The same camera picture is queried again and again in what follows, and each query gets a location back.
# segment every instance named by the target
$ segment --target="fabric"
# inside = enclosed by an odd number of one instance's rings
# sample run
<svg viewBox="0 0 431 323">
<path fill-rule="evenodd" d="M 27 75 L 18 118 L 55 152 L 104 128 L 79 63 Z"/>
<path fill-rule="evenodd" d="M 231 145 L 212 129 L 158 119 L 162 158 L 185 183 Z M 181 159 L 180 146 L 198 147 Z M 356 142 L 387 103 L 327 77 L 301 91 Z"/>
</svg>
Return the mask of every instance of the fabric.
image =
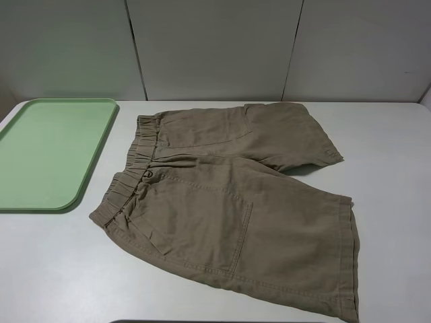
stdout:
<svg viewBox="0 0 431 323">
<path fill-rule="evenodd" d="M 280 172 L 342 160 L 301 104 L 139 116 L 126 168 L 90 218 L 170 273 L 354 323 L 352 200 Z"/>
</svg>

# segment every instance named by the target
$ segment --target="pocket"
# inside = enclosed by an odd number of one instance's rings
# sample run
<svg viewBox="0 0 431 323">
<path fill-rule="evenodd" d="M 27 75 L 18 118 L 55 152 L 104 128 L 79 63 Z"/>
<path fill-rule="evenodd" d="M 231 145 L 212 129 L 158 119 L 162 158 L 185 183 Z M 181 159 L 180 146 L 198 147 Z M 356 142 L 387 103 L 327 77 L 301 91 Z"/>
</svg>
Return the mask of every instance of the pocket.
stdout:
<svg viewBox="0 0 431 323">
<path fill-rule="evenodd" d="M 221 188 L 162 175 L 130 222 L 163 255 L 233 271 L 252 205 Z"/>
<path fill-rule="evenodd" d="M 169 112 L 161 120 L 160 145 L 171 148 L 224 143 L 251 132 L 244 106 Z"/>
</svg>

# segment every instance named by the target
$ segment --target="table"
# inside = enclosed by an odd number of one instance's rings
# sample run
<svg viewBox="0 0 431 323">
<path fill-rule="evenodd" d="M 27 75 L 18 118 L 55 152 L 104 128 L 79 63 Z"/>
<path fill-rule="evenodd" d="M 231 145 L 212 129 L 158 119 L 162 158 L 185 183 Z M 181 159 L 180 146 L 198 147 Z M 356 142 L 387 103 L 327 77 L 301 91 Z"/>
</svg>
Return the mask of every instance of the table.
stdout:
<svg viewBox="0 0 431 323">
<path fill-rule="evenodd" d="M 0 214 L 0 322 L 340 322 L 165 273 L 122 251 L 88 219 L 113 174 L 124 168 L 139 114 L 244 103 L 118 102 L 119 114 L 78 207 L 65 214 Z M 407 103 L 304 105 L 345 161 L 290 175 L 354 200 L 361 321 L 429 322 L 431 112 Z"/>
</svg>

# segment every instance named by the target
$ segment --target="green tray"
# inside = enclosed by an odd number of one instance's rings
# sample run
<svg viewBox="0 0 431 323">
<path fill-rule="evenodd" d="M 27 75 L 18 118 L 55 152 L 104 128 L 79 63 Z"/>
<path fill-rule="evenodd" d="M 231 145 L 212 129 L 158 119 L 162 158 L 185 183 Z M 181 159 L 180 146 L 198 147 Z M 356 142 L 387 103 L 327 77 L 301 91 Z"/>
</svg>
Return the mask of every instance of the green tray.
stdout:
<svg viewBox="0 0 431 323">
<path fill-rule="evenodd" d="M 0 132 L 0 210 L 73 203 L 107 133 L 111 99 L 37 99 Z"/>
</svg>

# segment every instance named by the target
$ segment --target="seam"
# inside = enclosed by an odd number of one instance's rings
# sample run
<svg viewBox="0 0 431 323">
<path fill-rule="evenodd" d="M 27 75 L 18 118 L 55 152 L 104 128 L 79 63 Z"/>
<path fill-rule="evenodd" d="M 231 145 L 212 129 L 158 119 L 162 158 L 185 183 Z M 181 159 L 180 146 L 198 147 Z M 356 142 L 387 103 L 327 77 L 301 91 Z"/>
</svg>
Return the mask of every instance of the seam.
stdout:
<svg viewBox="0 0 431 323">
<path fill-rule="evenodd" d="M 244 203 L 250 204 L 249 202 L 245 201 L 244 199 L 242 199 L 242 198 L 241 198 L 241 197 L 239 197 L 238 195 L 235 195 L 235 194 L 233 194 L 233 193 L 231 193 L 231 192 L 229 192 L 228 190 L 225 190 L 225 189 L 223 189 L 223 188 L 216 188 L 216 187 L 210 187 L 210 186 L 202 186 L 202 185 L 195 184 L 195 183 L 192 183 L 192 182 L 188 182 L 188 181 L 186 181 L 186 180 L 182 180 L 182 179 L 180 179 L 180 178 L 173 177 L 173 176 L 166 175 L 166 174 L 160 174 L 160 177 L 161 177 L 161 178 L 167 178 L 167 179 L 169 179 L 169 180 L 173 180 L 173 181 L 176 181 L 176 182 L 181 182 L 181 183 L 183 183 L 183 184 L 187 184 L 187 185 L 192 186 L 192 187 L 194 187 L 194 188 L 200 188 L 200 189 L 203 189 L 203 190 L 214 190 L 214 191 L 222 192 L 222 193 L 225 193 L 225 194 L 227 194 L 227 195 L 230 195 L 230 196 L 232 196 L 232 197 L 236 198 L 237 200 L 239 200 L 239 201 L 241 201 L 241 202 L 244 202 Z"/>
<path fill-rule="evenodd" d="M 164 157 L 158 157 L 154 161 L 162 163 L 164 159 L 169 159 L 169 158 L 178 157 L 178 156 L 217 157 L 217 158 L 222 158 L 222 159 L 240 158 L 240 159 L 248 160 L 250 162 L 253 162 L 253 161 L 255 162 L 255 160 L 253 160 L 253 159 L 247 159 L 247 158 L 244 158 L 244 157 L 242 157 L 240 155 L 228 155 L 228 154 L 226 154 L 226 155 L 216 155 L 215 153 L 208 153 L 207 155 L 202 155 L 202 154 L 198 154 L 198 153 L 175 153 L 173 155 L 167 155 L 167 156 L 164 156 Z"/>
<path fill-rule="evenodd" d="M 219 143 L 229 143 L 229 142 L 231 142 L 231 141 L 234 141 L 234 140 L 237 140 L 237 139 L 241 139 L 241 138 L 243 138 L 244 136 L 247 136 L 249 133 L 251 133 L 252 131 L 250 130 L 250 129 L 248 129 L 248 131 L 246 132 L 246 133 L 244 133 L 244 134 L 242 134 L 241 136 L 239 136 L 239 137 L 235 137 L 235 138 L 232 138 L 232 139 L 228 139 L 228 140 L 225 140 L 225 141 L 217 141 L 217 142 L 215 142 L 215 143 L 202 143 L 202 144 L 200 144 L 200 145 L 188 145 L 188 146 L 165 146 L 165 145 L 163 145 L 163 146 L 161 146 L 161 147 L 163 147 L 163 148 L 171 148 L 171 149 L 176 149 L 176 148 L 192 148 L 192 147 L 202 147 L 202 146 L 209 146 L 209 145 L 217 145 L 217 144 L 219 144 Z"/>
<path fill-rule="evenodd" d="M 193 269 L 200 270 L 203 272 L 211 273 L 213 275 L 227 277 L 230 279 L 235 279 L 237 281 L 244 281 L 246 283 L 251 283 L 254 285 L 261 286 L 261 287 L 266 287 L 268 289 L 274 289 L 274 290 L 284 291 L 286 293 L 292 293 L 292 294 L 296 294 L 296 295 L 300 295 L 300 296 L 304 296 L 304 297 L 315 298 L 315 299 L 324 299 L 326 301 L 331 301 L 333 303 L 339 303 L 338 297 L 330 297 L 330 296 L 325 296 L 325 295 L 308 293 L 305 291 L 298 291 L 298 290 L 290 289 L 290 288 L 284 287 L 284 286 L 279 286 L 279 285 L 274 285 L 274 284 L 270 284 L 270 283 L 265 283 L 262 281 L 257 281 L 257 280 L 250 279 L 250 278 L 245 277 L 245 276 L 240 276 L 240 275 L 237 275 L 234 273 L 229 273 L 227 271 L 222 271 L 220 269 L 209 268 L 209 267 L 206 267 L 206 266 L 203 266 L 200 264 L 193 264 L 191 262 L 187 262 L 187 261 L 183 261 L 183 260 L 177 260 L 177 259 L 167 257 L 167 256 L 160 256 L 159 254 L 155 254 L 151 250 L 145 249 L 144 247 L 140 246 L 138 243 L 134 242 L 132 239 L 130 239 L 129 237 L 127 237 L 125 235 L 123 230 L 119 229 L 118 227 L 113 228 L 112 234 L 118 235 L 120 238 L 124 239 L 126 242 L 130 243 L 132 246 L 135 246 L 138 250 L 144 252 L 145 254 L 148 254 L 148 255 L 153 256 L 155 258 L 158 258 L 160 260 L 164 260 L 166 262 L 175 264 L 177 266 L 183 266 L 186 268 L 193 268 Z"/>
<path fill-rule="evenodd" d="M 234 252 L 234 257 L 232 259 L 232 264 L 230 265 L 229 271 L 231 273 L 235 272 L 236 269 L 236 265 L 238 264 L 238 261 L 240 259 L 240 255 L 241 255 L 241 250 L 242 250 L 242 245 L 244 244 L 244 240 L 245 240 L 245 235 L 247 233 L 247 228 L 248 228 L 248 223 L 250 221 L 250 216 L 251 216 L 251 210 L 253 209 L 253 204 L 249 204 L 247 205 L 247 210 L 245 213 L 245 219 L 242 223 L 242 228 L 241 228 L 241 232 L 240 232 L 240 236 L 238 237 L 238 242 L 236 243 L 236 248 L 235 248 L 235 252 Z"/>
<path fill-rule="evenodd" d="M 339 306 L 339 314 L 340 317 L 343 317 L 343 306 L 341 306 L 341 291 L 340 291 L 340 284 L 341 284 L 341 257 L 342 257 L 342 251 L 343 251 L 343 240 L 342 240 L 342 228 L 341 228 L 341 197 L 339 198 L 339 206 L 338 206 L 338 230 L 339 230 L 339 264 L 338 264 L 338 306 Z"/>
</svg>

